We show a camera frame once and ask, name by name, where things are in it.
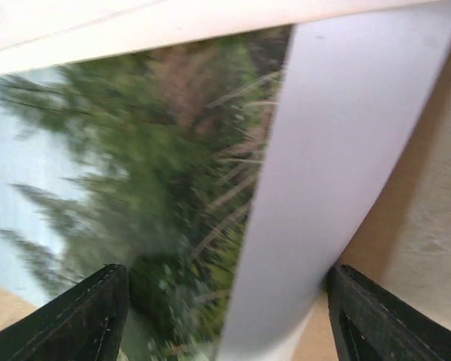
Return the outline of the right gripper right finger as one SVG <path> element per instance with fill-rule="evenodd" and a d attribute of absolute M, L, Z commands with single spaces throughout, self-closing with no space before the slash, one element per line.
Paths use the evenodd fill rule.
<path fill-rule="evenodd" d="M 350 265 L 326 278 L 328 312 L 340 361 L 451 361 L 451 331 Z"/>

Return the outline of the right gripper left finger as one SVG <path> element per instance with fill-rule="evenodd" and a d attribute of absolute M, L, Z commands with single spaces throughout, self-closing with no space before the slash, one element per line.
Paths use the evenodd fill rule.
<path fill-rule="evenodd" d="M 0 331 L 0 360 L 115 360 L 128 308 L 126 267 L 106 265 Z"/>

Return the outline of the landscape photo with white mat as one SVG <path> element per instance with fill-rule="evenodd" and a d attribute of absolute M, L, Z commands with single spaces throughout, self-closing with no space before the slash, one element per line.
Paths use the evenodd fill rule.
<path fill-rule="evenodd" d="M 451 49 L 451 1 L 0 75 L 0 226 L 49 297 L 129 273 L 130 360 L 290 359 Z"/>

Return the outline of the white passe-partout mat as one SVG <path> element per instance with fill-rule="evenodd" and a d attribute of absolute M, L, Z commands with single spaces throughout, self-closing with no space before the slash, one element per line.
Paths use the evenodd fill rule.
<path fill-rule="evenodd" d="M 409 1 L 0 1 L 0 74 Z"/>

